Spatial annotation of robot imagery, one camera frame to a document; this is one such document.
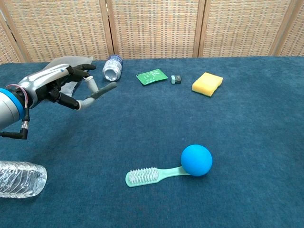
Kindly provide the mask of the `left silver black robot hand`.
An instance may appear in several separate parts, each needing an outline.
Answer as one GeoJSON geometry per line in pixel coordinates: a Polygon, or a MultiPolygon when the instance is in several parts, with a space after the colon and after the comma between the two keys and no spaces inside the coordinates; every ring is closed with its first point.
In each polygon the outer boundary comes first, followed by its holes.
{"type": "Polygon", "coordinates": [[[47,99],[63,106],[78,110],[79,102],[61,92],[61,87],[69,82],[80,82],[90,76],[88,70],[94,70],[96,66],[80,64],[75,67],[69,64],[59,64],[49,69],[44,69],[24,77],[18,85],[28,95],[29,108],[34,108],[41,101],[47,99]]]}

